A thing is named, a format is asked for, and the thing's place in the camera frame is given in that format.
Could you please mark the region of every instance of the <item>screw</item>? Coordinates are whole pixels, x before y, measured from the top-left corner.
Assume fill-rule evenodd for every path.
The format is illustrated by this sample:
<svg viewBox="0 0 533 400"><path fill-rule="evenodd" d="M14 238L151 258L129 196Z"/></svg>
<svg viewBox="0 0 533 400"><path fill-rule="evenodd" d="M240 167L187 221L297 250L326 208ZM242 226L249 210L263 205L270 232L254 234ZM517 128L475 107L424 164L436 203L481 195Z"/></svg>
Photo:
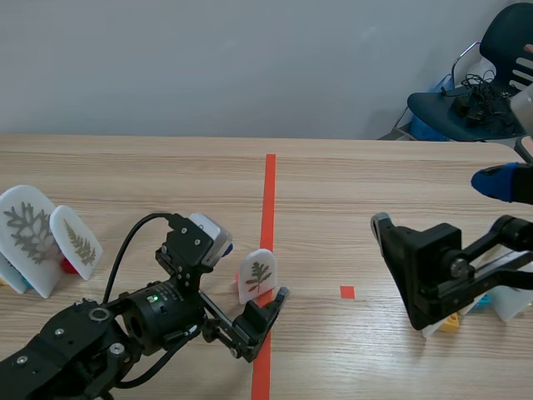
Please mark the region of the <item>screw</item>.
<svg viewBox="0 0 533 400"><path fill-rule="evenodd" d="M124 345L122 345L122 343L114 343L109 346L109 351L111 354L120 356L122 353L124 353Z"/></svg>
<svg viewBox="0 0 533 400"><path fill-rule="evenodd" d="M468 274L468 262L464 258L456 258L450 265L450 275L461 278Z"/></svg>

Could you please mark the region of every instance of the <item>person's hand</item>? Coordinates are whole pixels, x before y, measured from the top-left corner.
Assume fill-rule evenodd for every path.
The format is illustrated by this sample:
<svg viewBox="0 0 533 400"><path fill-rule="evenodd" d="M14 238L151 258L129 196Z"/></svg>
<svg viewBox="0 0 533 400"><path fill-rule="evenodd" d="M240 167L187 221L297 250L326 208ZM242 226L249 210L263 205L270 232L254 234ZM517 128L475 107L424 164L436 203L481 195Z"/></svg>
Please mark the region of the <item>person's hand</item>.
<svg viewBox="0 0 533 400"><path fill-rule="evenodd" d="M471 183L489 198L533 205L533 164L512 162L482 169L474 174Z"/></svg>

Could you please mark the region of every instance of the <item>wooden table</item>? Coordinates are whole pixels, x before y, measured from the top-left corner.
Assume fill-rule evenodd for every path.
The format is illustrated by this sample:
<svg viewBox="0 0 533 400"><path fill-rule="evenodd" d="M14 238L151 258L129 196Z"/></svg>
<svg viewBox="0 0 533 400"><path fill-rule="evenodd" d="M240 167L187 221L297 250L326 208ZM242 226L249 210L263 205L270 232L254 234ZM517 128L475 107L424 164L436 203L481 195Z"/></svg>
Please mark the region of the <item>wooden table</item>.
<svg viewBox="0 0 533 400"><path fill-rule="evenodd" d="M46 301L0 287L0 358L75 300L100 300L124 236L158 210L205 213L232 232L235 251L202 287L237 315L232 284L259 246L267 153L277 155L274 250L291 289L272 335L271 399L531 398L531 314L505 325L488 310L465 318L457 334L426 341L409 325L369 228L386 211L416 229L449 222L469 243L502 214L533 220L533 207L471 188L475 171L518 159L495 144L0 135L0 191L40 188L77 210L104 248L90 281L67 276ZM113 296L165 278L153 253L166 232L163 222L139 232ZM356 288L355 301L340 298L341 285ZM198 338L147 384L113 393L248 399L251 385L251 364Z"/></svg>

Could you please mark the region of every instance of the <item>black chair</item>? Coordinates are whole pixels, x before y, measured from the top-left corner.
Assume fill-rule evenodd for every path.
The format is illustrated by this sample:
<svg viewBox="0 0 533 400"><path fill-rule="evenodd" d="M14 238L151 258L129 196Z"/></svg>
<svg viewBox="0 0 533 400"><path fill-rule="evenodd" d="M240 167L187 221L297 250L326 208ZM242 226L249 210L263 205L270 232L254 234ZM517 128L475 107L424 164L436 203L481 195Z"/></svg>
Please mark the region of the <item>black chair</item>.
<svg viewBox="0 0 533 400"><path fill-rule="evenodd" d="M457 62L477 44L480 44L481 55L496 66L496 77L492 82L496 90L510 93L513 93L514 90L516 92L516 89L510 84L511 81L529 86L531 81L525 79L523 74L533 77L533 69L521 65L517 61L518 58L524 58L533 65L533 53L527 50L531 48L526 48L526 45L533 45L533 4L514 4L496 16L481 42L470 45L454 62L451 69L454 87L454 72ZM448 95L457 96L465 92L466 90L462 87L449 91ZM441 93L413 93L407 99L407 106L428 126L458 142L516 138L525 134L519 129L521 132L504 136L497 132L489 132L482 126L472 127L451 109L454 99L455 97L445 97Z"/></svg>

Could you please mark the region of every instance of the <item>toy block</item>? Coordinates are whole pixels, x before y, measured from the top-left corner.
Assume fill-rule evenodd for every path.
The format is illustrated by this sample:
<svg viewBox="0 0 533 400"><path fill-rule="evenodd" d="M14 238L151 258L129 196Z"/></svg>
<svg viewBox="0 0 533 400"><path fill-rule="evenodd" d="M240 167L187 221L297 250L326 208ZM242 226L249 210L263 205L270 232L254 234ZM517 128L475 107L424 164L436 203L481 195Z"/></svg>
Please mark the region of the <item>toy block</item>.
<svg viewBox="0 0 533 400"><path fill-rule="evenodd" d="M446 321L439 327L442 332L455 333L459 330L459 318L457 312L451 314Z"/></svg>

